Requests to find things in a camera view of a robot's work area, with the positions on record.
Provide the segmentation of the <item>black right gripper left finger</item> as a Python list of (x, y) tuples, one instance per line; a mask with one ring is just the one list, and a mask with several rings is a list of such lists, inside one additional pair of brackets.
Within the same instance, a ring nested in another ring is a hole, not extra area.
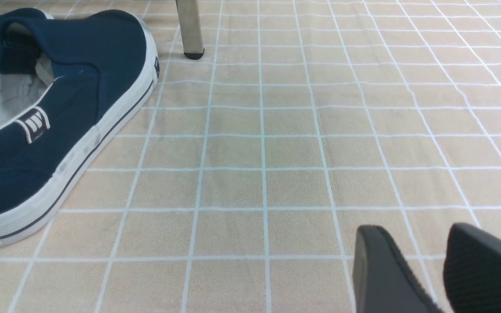
[(382, 226), (357, 228), (353, 287), (358, 313), (441, 313)]

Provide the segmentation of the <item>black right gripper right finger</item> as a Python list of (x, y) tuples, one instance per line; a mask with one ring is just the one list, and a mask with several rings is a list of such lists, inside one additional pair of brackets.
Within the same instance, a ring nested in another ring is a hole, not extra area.
[(443, 268), (455, 313), (501, 313), (501, 239), (468, 223), (454, 223)]

